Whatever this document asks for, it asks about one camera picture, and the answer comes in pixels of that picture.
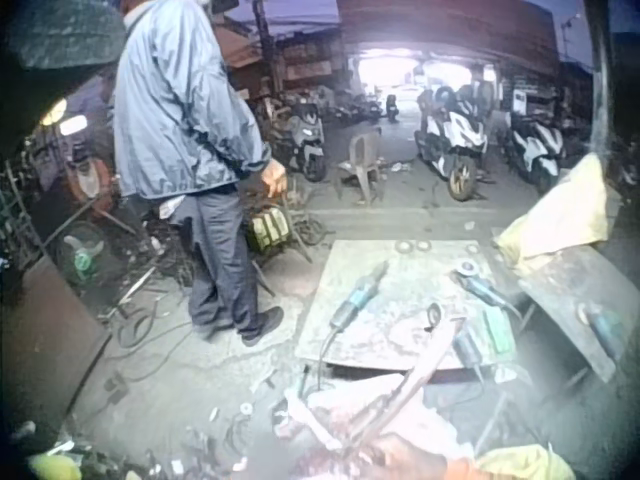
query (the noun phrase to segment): plastic chair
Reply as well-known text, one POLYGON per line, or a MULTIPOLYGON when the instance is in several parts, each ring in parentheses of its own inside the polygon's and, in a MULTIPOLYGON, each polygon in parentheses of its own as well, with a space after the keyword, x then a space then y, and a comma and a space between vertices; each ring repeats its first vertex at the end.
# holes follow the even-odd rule
POLYGON ((367 207, 371 206, 372 190, 377 198, 382 199, 384 188, 380 167, 378 166, 378 154, 380 151, 380 136, 382 130, 376 128, 367 133, 355 135, 349 145, 349 159, 337 165, 337 175, 335 187, 338 198, 342 198, 342 176, 340 173, 346 172, 355 175, 362 189, 362 195, 367 207), (375 172, 375 188, 369 183, 369 172, 375 172))

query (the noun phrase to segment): hand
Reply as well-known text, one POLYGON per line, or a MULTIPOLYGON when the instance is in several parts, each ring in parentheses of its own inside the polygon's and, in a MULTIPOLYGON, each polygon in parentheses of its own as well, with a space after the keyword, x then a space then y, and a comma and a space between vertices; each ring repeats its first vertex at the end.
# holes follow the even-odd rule
POLYGON ((420 450, 396 434, 380 437, 371 447, 374 464, 362 470, 367 480, 440 480, 447 472, 442 455, 420 450))
POLYGON ((280 162, 271 159, 267 168, 262 171, 262 181, 269 187, 269 198, 287 191, 287 171, 280 162))

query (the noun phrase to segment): sky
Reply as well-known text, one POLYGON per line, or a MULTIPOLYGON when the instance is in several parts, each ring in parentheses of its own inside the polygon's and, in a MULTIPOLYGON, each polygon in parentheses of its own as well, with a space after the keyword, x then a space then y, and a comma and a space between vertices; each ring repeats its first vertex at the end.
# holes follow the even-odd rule
MULTIPOLYGON (((589 28, 585 21, 584 4, 582 0, 530 0, 530 3, 539 5, 553 14, 556 24, 556 38, 558 51, 564 53, 562 32, 560 24, 580 13, 582 19, 573 23, 573 27, 567 31, 568 54, 588 66, 591 66, 591 39, 589 28)), ((611 3, 611 27, 617 32, 640 33, 640 13, 634 4, 636 0, 610 0, 611 3)), ((267 19, 291 20, 292 17, 300 20, 338 22, 338 8, 335 0, 265 0, 267 19)), ((230 16, 240 21, 252 21, 253 12, 248 0, 240 0, 240 6, 230 12, 230 16)), ((274 35, 294 30, 294 27, 273 25, 270 27, 274 35)))

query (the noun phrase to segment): black shoe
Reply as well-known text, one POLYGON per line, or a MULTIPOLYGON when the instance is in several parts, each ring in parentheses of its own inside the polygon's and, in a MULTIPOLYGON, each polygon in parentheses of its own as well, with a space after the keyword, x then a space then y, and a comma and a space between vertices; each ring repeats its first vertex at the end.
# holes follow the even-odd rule
POLYGON ((209 340, 218 332, 225 330, 231 330, 233 328, 233 321, 229 319, 216 320, 215 322, 203 323, 200 325, 193 324, 193 333, 196 334, 200 340, 209 340))
POLYGON ((273 307, 258 314, 258 330, 251 333, 241 333, 245 347, 255 347, 258 342, 273 332, 282 323, 284 311, 280 307, 273 307))

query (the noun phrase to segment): metal sheet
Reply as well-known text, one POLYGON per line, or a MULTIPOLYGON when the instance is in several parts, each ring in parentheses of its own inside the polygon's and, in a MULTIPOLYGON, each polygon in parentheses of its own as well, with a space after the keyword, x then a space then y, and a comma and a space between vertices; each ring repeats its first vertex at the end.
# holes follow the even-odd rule
MULTIPOLYGON (((468 325, 485 364, 508 361, 514 351, 499 355, 483 321, 484 304, 455 285, 449 273, 463 258, 472 258, 482 276, 493 281, 489 264, 475 241, 432 241, 431 250, 400 254, 395 241, 337 240, 329 255, 316 296, 304 324, 296 355, 317 360, 329 332, 329 321, 356 281, 376 265, 389 261, 389 271, 355 322, 339 335, 327 354, 328 363, 383 370, 408 370, 425 348, 429 333, 426 308, 434 301, 453 314, 468 315, 468 325)), ((503 321, 511 332, 509 320, 503 321)), ((440 368, 461 368, 449 351, 440 368)))
POLYGON ((24 276, 24 298, 2 318, 2 392, 7 428, 36 423, 35 448, 50 448, 107 332, 49 257, 24 276))
POLYGON ((615 312, 629 340, 640 316, 640 292, 607 259, 588 246, 562 250, 544 267, 523 278, 522 289, 553 319, 604 381, 616 366, 576 308, 593 302, 615 312))

